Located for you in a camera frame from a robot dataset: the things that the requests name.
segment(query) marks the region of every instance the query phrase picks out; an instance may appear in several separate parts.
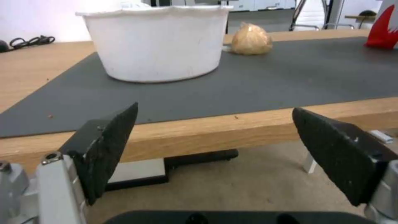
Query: floor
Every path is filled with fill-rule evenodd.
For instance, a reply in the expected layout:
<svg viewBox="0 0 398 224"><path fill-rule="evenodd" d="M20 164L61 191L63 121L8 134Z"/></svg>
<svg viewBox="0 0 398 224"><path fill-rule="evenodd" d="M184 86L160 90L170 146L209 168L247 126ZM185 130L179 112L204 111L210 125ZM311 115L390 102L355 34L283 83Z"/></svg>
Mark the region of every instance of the floor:
<svg viewBox="0 0 398 224"><path fill-rule="evenodd" d="M301 142L241 149L239 157L179 167L170 182L107 192L90 209L89 223L129 210L302 210L362 215L317 167L302 169Z"/></svg>
<svg viewBox="0 0 398 224"><path fill-rule="evenodd" d="M242 22L261 26L267 32L288 31L293 12L294 10L231 12L228 18L228 33L238 31Z"/></svg>

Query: gray table mat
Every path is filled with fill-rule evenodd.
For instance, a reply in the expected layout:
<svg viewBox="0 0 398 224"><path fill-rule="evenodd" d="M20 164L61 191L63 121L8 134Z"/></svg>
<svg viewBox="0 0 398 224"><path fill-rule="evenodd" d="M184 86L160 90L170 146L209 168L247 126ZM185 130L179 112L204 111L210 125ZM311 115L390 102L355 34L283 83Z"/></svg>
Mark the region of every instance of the gray table mat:
<svg viewBox="0 0 398 224"><path fill-rule="evenodd" d="M139 103L138 124L398 95L398 51L363 37L274 43L267 55L223 52L213 72L137 84L106 75L96 53L0 115L0 137L78 129Z"/></svg>

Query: white bowl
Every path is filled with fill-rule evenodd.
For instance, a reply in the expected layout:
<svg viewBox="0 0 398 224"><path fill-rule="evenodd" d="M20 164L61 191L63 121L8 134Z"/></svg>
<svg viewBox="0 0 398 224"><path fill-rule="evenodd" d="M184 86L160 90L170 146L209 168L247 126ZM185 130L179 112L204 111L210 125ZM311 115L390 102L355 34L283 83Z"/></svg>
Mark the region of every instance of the white bowl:
<svg viewBox="0 0 398 224"><path fill-rule="evenodd" d="M232 6L77 12L111 77L141 83L189 79L217 68Z"/></svg>

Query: red object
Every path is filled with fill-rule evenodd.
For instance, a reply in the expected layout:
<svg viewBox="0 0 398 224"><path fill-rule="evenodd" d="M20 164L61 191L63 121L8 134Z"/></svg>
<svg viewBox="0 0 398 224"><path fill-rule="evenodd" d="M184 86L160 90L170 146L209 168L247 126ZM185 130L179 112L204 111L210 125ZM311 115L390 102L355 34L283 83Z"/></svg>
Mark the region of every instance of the red object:
<svg viewBox="0 0 398 224"><path fill-rule="evenodd" d="M366 46L393 49L398 42L398 30L388 28L395 6L389 6L373 24Z"/></svg>

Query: black cable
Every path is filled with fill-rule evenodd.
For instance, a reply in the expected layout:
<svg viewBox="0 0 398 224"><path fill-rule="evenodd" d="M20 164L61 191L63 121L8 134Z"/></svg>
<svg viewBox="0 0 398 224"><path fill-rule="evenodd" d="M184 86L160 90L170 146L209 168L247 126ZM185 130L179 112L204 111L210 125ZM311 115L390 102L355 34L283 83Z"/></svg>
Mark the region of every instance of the black cable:
<svg viewBox="0 0 398 224"><path fill-rule="evenodd" d="M365 17L362 19L362 21L359 23L358 29L361 29L361 28L362 28L362 24L363 24L363 22L365 21L365 19L367 19L367 18L368 18L368 17L365 16Z"/></svg>
<svg viewBox="0 0 398 224"><path fill-rule="evenodd" d="M229 22L229 15L226 18L226 26L225 26L225 34L228 34L228 22Z"/></svg>
<svg viewBox="0 0 398 224"><path fill-rule="evenodd" d="M32 221L32 220L34 220L36 217L32 217L32 218L29 218L29 219L27 219L27 220L25 220L23 223L21 223L21 224L25 224L25 223L28 223L28 222L30 222L30 221Z"/></svg>
<svg viewBox="0 0 398 224"><path fill-rule="evenodd" d="M10 49L7 51L15 51L18 49L21 49L23 47L29 47L33 45L44 45L44 44L49 44L55 41L55 37L46 37L43 35L40 35L40 37L34 37L28 41L24 40L21 37L14 38L10 41Z"/></svg>

